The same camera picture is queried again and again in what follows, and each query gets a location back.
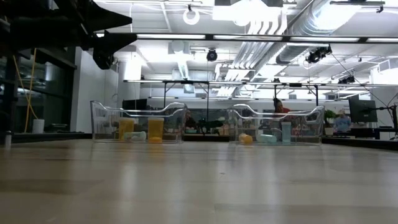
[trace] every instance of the potted plant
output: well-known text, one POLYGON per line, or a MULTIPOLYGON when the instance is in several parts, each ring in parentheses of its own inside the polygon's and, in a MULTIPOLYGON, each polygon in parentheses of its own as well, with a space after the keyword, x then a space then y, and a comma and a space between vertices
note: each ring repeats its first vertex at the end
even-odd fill
POLYGON ((325 111, 325 134, 328 136, 333 135, 333 126, 330 124, 330 120, 336 118, 336 113, 331 110, 325 111))

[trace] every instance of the yellow cup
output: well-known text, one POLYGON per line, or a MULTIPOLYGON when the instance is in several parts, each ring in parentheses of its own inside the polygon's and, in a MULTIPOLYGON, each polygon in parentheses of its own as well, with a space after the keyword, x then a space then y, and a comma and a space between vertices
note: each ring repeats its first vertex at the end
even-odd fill
POLYGON ((134 132, 134 118, 119 119, 119 140, 124 140, 124 133, 134 132))
POLYGON ((148 142, 162 143, 163 139, 163 118, 148 118, 148 142))

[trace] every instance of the security camera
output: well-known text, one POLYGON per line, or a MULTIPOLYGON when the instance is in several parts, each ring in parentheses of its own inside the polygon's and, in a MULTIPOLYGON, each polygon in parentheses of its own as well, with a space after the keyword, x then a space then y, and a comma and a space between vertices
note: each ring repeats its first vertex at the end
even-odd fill
POLYGON ((207 61, 209 62, 214 62, 217 60, 217 53, 215 49, 210 49, 209 52, 207 53, 207 61))

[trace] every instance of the clear plastic bin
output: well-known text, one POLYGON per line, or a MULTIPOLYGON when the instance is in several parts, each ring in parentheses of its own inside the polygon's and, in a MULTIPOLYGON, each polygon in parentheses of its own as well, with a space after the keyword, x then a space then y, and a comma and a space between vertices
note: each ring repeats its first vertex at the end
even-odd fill
POLYGON ((258 113, 249 105, 227 109, 229 142, 244 145, 320 145, 324 106, 311 111, 258 113))
POLYGON ((187 106, 171 103, 162 110, 124 110, 91 101, 93 140, 100 142, 182 143, 187 106))

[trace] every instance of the yellow cable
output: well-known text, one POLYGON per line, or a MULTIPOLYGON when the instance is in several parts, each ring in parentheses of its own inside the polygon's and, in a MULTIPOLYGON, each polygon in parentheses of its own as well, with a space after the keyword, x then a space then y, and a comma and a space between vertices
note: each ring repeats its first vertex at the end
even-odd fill
POLYGON ((36 62, 36 49, 34 50, 34 53, 33 53, 32 73, 30 74, 29 99, 27 100, 26 121, 25 121, 25 131, 24 131, 25 133, 27 131, 27 123, 29 121, 29 108, 31 108, 30 100, 32 99, 32 85, 33 85, 33 75, 35 73, 35 62, 36 62))
MULTIPOLYGON (((27 95, 26 95, 26 92, 25 92, 24 84, 22 83, 21 75, 20 75, 20 73, 19 73, 18 64, 17 64, 17 59, 15 58, 15 55, 13 55, 12 57, 13 57, 13 59, 14 59, 14 64, 15 64, 15 68, 16 68, 16 70, 17 70, 19 82, 21 83, 21 87, 22 87, 22 89, 24 90, 26 100, 29 101, 29 99, 28 99, 28 97, 27 97, 27 95)), ((29 105, 29 107, 30 107, 30 110, 31 110, 33 116, 34 116, 36 119, 38 119, 38 117, 36 116, 35 112, 33 111, 32 105, 29 105)))

